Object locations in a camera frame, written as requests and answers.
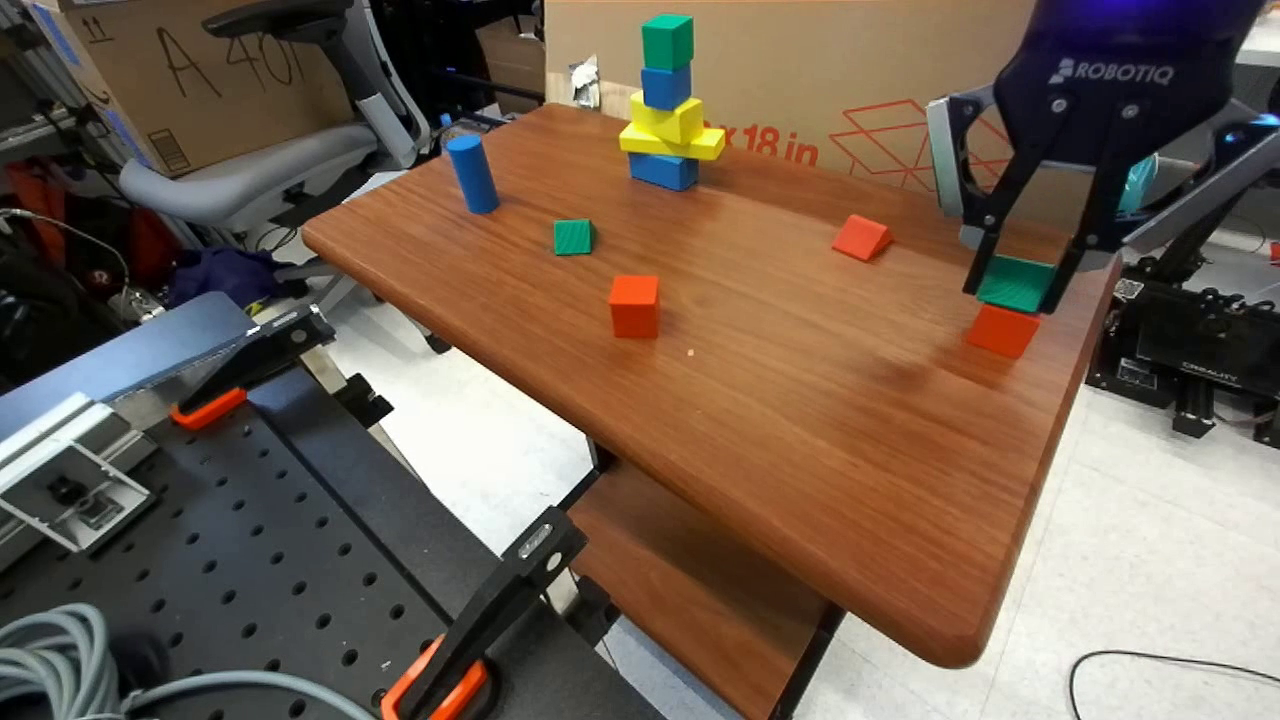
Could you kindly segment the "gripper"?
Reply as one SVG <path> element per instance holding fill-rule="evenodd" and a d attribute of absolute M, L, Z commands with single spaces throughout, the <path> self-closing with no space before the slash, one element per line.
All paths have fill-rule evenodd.
<path fill-rule="evenodd" d="M 1212 223 L 1280 164 L 1280 117 L 1265 113 L 1221 126 L 1208 160 L 1153 202 L 1121 213 L 1120 197 L 1138 160 L 1229 104 L 1236 55 L 1265 3 L 1036 0 L 995 91 L 987 85 L 925 108 L 938 205 L 963 222 L 959 238 L 973 251 L 963 291 L 979 290 L 1004 223 L 1034 173 L 1030 156 L 1015 152 L 991 190 L 978 184 L 968 133 L 995 105 L 1016 150 L 1055 124 L 1059 133 L 1044 160 L 1097 167 L 1041 313 L 1057 310 L 1079 270 L 1102 266 L 1123 249 L 1148 252 L 1189 234 L 1206 240 Z"/>

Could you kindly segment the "orange square block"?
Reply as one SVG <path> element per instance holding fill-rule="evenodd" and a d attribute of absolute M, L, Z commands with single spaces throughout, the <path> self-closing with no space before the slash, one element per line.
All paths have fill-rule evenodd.
<path fill-rule="evenodd" d="M 970 346 L 984 348 L 1002 357 L 1019 359 L 1024 355 L 1041 328 L 1038 313 L 1021 313 L 998 305 L 983 304 L 964 340 Z"/>

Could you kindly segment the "orange triangular block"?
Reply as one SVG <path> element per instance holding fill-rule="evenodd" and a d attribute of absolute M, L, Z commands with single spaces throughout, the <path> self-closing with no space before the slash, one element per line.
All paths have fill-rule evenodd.
<path fill-rule="evenodd" d="M 873 263 L 893 242 L 893 232 L 884 224 L 860 215 L 850 215 L 831 247 L 845 256 Z"/>

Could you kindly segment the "yellow flat block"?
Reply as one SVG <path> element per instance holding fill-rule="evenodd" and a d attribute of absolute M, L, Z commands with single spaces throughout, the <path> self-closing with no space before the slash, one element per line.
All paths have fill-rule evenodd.
<path fill-rule="evenodd" d="M 620 132 L 618 140 L 620 149 L 625 152 L 714 161 L 726 147 L 727 133 L 722 128 L 704 127 L 689 142 L 678 143 L 660 138 L 632 122 Z"/>

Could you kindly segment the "wide blue block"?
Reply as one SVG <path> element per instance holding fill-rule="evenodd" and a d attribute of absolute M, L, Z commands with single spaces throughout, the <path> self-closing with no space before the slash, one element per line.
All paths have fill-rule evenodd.
<path fill-rule="evenodd" d="M 628 170 L 636 181 L 684 192 L 699 181 L 700 163 L 690 158 L 630 152 Z"/>

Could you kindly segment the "yellow bridge block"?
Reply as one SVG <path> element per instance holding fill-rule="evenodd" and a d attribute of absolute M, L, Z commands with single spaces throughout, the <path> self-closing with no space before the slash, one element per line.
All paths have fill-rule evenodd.
<path fill-rule="evenodd" d="M 704 129 L 703 100 L 687 97 L 673 110 L 662 110 L 645 104 L 644 92 L 630 97 L 631 123 L 639 129 L 666 142 L 689 145 Z"/>

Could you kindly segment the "small blue cube block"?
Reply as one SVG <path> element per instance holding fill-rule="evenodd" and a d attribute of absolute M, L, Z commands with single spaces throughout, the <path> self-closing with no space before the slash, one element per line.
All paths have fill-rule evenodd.
<path fill-rule="evenodd" d="M 691 64 L 676 68 L 644 67 L 641 69 L 643 102 L 648 108 L 673 111 L 692 96 Z"/>

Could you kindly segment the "green cube block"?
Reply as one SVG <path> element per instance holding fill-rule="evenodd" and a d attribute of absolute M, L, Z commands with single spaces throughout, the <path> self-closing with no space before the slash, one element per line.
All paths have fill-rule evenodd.
<path fill-rule="evenodd" d="M 641 26 L 645 68 L 678 70 L 695 54 L 694 19 L 690 15 L 659 14 Z"/>

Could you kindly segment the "blue cylinder block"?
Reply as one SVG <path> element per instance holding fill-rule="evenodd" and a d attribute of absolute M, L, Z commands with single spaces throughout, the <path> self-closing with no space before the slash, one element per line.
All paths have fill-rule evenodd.
<path fill-rule="evenodd" d="M 467 210 L 472 214 L 488 214 L 497 210 L 500 200 L 481 136 L 456 136 L 447 141 L 445 152 L 454 168 Z"/>

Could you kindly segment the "black 3d printer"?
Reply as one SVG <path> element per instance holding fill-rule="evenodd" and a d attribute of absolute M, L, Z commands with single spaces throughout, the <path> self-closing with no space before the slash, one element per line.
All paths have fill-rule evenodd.
<path fill-rule="evenodd" d="M 1125 243 L 1142 255 L 1114 286 L 1088 386 L 1171 410 L 1172 429 L 1194 438 L 1217 425 L 1216 395 L 1235 395 L 1251 402 L 1253 441 L 1280 450 L 1280 307 L 1187 288 L 1212 233 L 1277 165 L 1279 117 L 1226 123 L 1206 163 L 1138 213 Z"/>

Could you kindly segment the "black and orange clamp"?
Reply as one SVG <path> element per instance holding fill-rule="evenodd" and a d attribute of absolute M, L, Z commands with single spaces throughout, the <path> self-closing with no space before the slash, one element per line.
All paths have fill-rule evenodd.
<path fill-rule="evenodd" d="M 586 546 L 564 510 L 548 507 L 500 556 L 448 630 L 381 697 L 381 720 L 465 720 L 492 684 L 486 652 Z"/>
<path fill-rule="evenodd" d="M 335 337 L 314 304 L 256 325 L 197 365 L 187 389 L 170 405 L 169 418 L 187 430 L 200 430 L 246 402 L 250 389 L 288 372 L 307 351 Z"/>

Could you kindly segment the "grey office chair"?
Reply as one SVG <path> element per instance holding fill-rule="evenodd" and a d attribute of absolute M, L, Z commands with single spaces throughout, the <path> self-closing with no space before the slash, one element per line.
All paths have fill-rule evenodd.
<path fill-rule="evenodd" d="M 381 0 L 257 0 L 204 19 L 218 38 L 259 35 L 321 50 L 358 118 L 177 178 L 131 159 L 120 173 L 125 199 L 193 225 L 298 228 L 376 173 L 419 164 L 431 129 L 378 32 L 380 8 Z"/>

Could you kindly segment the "blue cloth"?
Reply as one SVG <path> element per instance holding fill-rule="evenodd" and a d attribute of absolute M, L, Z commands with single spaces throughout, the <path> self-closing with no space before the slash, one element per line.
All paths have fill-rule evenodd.
<path fill-rule="evenodd" d="M 168 283 L 166 309 L 206 293 L 224 293 L 237 307 L 248 311 L 255 304 L 276 297 L 276 272 L 288 266 L 268 252 L 236 247 L 186 250 L 179 254 Z"/>

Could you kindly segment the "cardboard box with handwriting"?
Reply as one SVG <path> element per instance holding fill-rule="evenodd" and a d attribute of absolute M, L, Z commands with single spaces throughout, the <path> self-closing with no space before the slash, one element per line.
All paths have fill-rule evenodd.
<path fill-rule="evenodd" d="M 253 0 L 22 1 L 108 128 L 161 176 L 355 118 L 319 47 L 204 28 Z"/>

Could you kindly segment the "aluminium bracket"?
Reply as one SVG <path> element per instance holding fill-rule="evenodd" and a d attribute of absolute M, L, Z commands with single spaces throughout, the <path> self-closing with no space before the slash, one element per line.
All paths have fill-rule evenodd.
<path fill-rule="evenodd" d="M 73 393 L 0 441 L 0 570 L 50 541 L 96 550 L 154 501 L 137 478 L 157 443 Z"/>

